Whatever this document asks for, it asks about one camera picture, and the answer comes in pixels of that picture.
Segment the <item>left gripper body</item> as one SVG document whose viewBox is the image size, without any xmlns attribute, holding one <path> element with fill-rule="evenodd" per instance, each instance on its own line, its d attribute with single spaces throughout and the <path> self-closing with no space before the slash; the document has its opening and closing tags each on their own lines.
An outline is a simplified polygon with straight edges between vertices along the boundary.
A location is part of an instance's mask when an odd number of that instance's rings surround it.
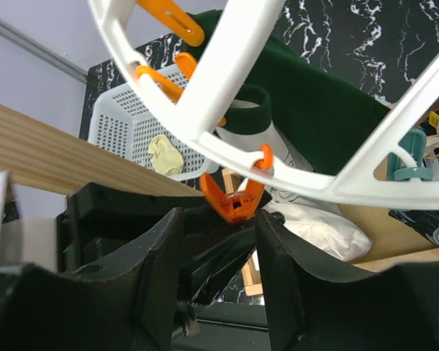
<svg viewBox="0 0 439 351">
<path fill-rule="evenodd" d="M 146 233 L 173 208 L 184 210 L 177 290 L 182 303 L 214 303 L 256 248 L 252 219 L 230 224 L 203 197 L 136 194 L 88 183 L 57 217 L 58 271 L 93 262 Z"/>
</svg>

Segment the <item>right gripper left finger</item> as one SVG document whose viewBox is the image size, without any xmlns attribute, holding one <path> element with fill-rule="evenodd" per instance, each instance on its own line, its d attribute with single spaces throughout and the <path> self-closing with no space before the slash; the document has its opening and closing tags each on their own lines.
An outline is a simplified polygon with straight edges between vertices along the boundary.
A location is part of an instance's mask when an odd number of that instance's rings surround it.
<svg viewBox="0 0 439 351">
<path fill-rule="evenodd" d="M 168 350 L 184 211 L 73 274 L 0 265 L 0 350 Z"/>
</svg>

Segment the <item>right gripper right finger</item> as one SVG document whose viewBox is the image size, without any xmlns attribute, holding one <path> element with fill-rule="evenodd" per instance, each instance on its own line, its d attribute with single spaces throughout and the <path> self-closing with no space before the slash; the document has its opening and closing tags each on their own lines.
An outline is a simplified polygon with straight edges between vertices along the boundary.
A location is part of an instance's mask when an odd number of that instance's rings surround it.
<svg viewBox="0 0 439 351">
<path fill-rule="evenodd" d="M 439 350 L 439 262 L 373 273 L 323 252 L 264 210 L 255 229 L 273 350 Z"/>
</svg>

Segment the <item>cream sock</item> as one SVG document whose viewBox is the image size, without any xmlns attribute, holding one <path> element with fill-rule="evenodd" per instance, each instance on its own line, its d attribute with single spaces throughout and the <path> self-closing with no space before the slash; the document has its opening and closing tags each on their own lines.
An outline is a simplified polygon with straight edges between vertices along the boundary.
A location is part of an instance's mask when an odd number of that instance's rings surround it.
<svg viewBox="0 0 439 351">
<path fill-rule="evenodd" d="M 183 172 L 183 157 L 166 135 L 155 136 L 148 146 L 148 153 L 151 155 L 150 161 L 156 173 L 176 176 Z"/>
</svg>

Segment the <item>white round clip hanger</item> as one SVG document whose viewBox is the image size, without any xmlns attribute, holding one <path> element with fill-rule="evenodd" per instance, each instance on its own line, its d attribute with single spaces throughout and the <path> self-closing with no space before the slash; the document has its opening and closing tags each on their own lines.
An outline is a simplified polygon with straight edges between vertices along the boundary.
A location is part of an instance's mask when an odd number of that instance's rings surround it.
<svg viewBox="0 0 439 351">
<path fill-rule="evenodd" d="M 173 1 L 90 1 L 114 63 L 150 114 L 207 158 L 260 183 L 334 203 L 439 210 L 423 164 L 436 130 L 404 141 L 439 97 L 439 53 L 394 107 L 309 65 L 272 36 L 282 1 L 229 1 L 198 15 Z M 126 36 L 145 10 L 182 39 L 185 83 Z"/>
</svg>

